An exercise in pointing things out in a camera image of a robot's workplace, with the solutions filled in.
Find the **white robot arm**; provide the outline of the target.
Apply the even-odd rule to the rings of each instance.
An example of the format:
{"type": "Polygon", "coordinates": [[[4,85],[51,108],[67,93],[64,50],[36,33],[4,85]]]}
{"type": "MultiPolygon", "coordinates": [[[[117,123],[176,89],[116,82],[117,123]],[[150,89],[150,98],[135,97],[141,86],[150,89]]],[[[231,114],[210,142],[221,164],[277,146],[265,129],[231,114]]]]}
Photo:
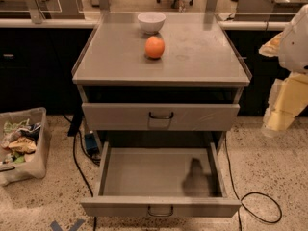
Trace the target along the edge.
{"type": "Polygon", "coordinates": [[[286,131],[308,106],[308,5],[304,5],[284,30],[259,49],[261,55],[278,57],[290,75],[276,79],[269,92],[262,133],[270,138],[286,131]]]}

